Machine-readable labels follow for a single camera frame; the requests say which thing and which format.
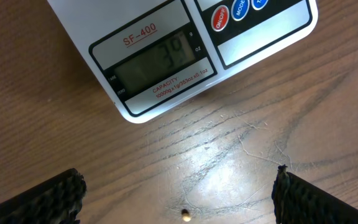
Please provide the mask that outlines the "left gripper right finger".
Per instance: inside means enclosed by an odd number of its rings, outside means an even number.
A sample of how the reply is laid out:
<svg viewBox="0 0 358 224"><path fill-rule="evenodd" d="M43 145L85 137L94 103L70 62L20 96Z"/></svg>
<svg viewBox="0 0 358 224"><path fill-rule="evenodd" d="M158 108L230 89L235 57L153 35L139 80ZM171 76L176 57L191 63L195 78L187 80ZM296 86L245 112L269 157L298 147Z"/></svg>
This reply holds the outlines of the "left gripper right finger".
<svg viewBox="0 0 358 224"><path fill-rule="evenodd" d="M278 166L272 200L282 224L358 224L358 209Z"/></svg>

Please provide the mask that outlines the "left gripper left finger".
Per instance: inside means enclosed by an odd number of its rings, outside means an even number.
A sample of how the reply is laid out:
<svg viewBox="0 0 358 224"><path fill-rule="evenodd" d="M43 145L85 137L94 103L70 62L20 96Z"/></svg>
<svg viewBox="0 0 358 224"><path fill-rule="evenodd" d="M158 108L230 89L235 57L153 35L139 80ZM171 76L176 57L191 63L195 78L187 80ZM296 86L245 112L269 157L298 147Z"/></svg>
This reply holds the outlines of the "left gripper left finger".
<svg viewBox="0 0 358 224"><path fill-rule="evenodd" d="M86 191L83 175L68 169L0 203L0 224L78 224Z"/></svg>

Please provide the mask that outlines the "spilled soybean near scale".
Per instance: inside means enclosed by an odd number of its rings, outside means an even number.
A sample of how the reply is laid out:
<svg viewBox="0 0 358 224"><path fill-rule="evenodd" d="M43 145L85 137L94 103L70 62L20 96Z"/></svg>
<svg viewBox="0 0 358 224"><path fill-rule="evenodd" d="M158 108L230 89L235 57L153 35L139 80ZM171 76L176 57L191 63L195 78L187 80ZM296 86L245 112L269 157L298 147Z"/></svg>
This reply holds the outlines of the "spilled soybean near scale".
<svg viewBox="0 0 358 224"><path fill-rule="evenodd" d="M191 214L187 209L183 209L181 211L181 218L184 222L190 222L191 221Z"/></svg>

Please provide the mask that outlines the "white digital kitchen scale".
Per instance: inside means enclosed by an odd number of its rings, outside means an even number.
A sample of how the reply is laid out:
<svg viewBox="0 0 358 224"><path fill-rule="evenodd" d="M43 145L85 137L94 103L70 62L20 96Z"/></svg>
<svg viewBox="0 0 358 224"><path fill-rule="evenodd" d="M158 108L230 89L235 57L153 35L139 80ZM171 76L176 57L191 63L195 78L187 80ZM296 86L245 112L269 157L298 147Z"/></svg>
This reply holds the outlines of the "white digital kitchen scale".
<svg viewBox="0 0 358 224"><path fill-rule="evenodd" d="M144 123L306 37L315 0L48 0L120 114Z"/></svg>

